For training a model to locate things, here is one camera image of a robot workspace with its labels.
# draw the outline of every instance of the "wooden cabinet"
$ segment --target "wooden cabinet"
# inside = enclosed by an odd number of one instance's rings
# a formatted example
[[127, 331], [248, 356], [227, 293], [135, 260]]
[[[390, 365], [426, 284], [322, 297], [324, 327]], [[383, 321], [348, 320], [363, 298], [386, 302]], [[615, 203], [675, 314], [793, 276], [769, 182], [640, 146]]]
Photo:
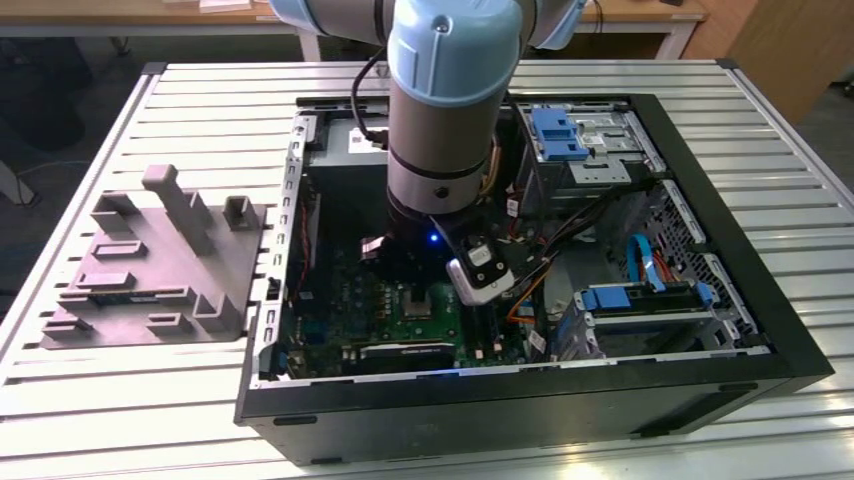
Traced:
[[853, 0], [700, 0], [682, 58], [724, 58], [739, 67], [789, 122], [798, 123], [854, 61]]

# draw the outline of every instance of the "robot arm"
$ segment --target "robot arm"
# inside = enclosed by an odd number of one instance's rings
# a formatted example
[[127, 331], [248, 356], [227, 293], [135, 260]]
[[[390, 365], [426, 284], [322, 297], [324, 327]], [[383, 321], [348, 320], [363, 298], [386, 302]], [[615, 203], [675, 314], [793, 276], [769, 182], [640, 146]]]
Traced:
[[[279, 18], [318, 35], [348, 38], [375, 45], [386, 45], [395, 23], [395, 0], [271, 0]], [[407, 2], [422, 5], [446, 2]], [[478, 9], [480, 4], [508, 2], [458, 2], [463, 8]], [[586, 0], [515, 0], [522, 11], [520, 27], [524, 44], [535, 48], [559, 50], [566, 47], [584, 9]]]
[[568, 43], [584, 0], [271, 0], [287, 23], [388, 45], [388, 201], [395, 241], [438, 230], [463, 303], [514, 276], [470, 221], [510, 79], [526, 45]]

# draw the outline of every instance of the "green circuit board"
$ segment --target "green circuit board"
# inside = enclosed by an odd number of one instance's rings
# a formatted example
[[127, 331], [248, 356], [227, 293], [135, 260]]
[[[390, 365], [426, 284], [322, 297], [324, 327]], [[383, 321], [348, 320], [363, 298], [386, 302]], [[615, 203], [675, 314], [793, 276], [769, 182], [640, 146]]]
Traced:
[[488, 342], [486, 354], [471, 348], [472, 342], [466, 341], [466, 334], [471, 335], [464, 325], [467, 307], [460, 304], [451, 283], [430, 285], [424, 298], [416, 301], [410, 285], [382, 281], [343, 256], [336, 258], [324, 283], [331, 291], [328, 308], [297, 318], [309, 377], [344, 374], [342, 365], [348, 355], [359, 348], [378, 345], [450, 345], [454, 367], [516, 363], [520, 348], [510, 348], [503, 355], [495, 354], [494, 342]]

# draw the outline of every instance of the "slotted metal table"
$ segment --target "slotted metal table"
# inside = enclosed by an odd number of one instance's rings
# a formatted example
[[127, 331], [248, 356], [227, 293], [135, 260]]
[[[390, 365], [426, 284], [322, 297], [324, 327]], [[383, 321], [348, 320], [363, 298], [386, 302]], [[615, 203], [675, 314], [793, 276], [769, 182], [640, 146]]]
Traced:
[[[847, 476], [854, 197], [740, 71], [712, 61], [524, 62], [512, 90], [658, 95], [837, 370], [798, 394], [749, 406], [688, 436], [303, 470], [252, 429], [232, 424], [245, 339], [37, 347], [96, 231], [88, 212], [99, 194], [127, 190], [137, 206], [153, 205], [141, 171], [171, 163], [179, 183], [199, 189], [208, 205], [239, 194], [275, 208], [296, 98], [346, 96], [360, 66], [147, 67], [0, 327], [0, 478]], [[366, 94], [384, 95], [387, 87], [374, 74], [363, 83]], [[261, 246], [272, 241], [265, 237]], [[269, 260], [260, 255], [259, 273]], [[261, 279], [251, 299], [264, 291]]]

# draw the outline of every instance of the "table leg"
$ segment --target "table leg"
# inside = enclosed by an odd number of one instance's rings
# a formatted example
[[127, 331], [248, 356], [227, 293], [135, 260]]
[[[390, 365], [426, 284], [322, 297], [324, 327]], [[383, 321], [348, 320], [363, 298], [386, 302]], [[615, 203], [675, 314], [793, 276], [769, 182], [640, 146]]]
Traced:
[[15, 205], [29, 205], [36, 196], [24, 181], [3, 162], [0, 162], [0, 193], [12, 200]]
[[672, 30], [670, 30], [670, 33], [662, 42], [662, 46], [658, 49], [658, 55], [655, 55], [655, 60], [678, 60], [682, 57], [682, 52], [688, 44], [688, 40], [691, 40], [691, 34], [694, 33], [695, 27], [696, 23], [694, 22], [672, 24]]
[[303, 49], [303, 62], [322, 62], [320, 57], [320, 41], [318, 35], [305, 30], [297, 31], [299, 46]]

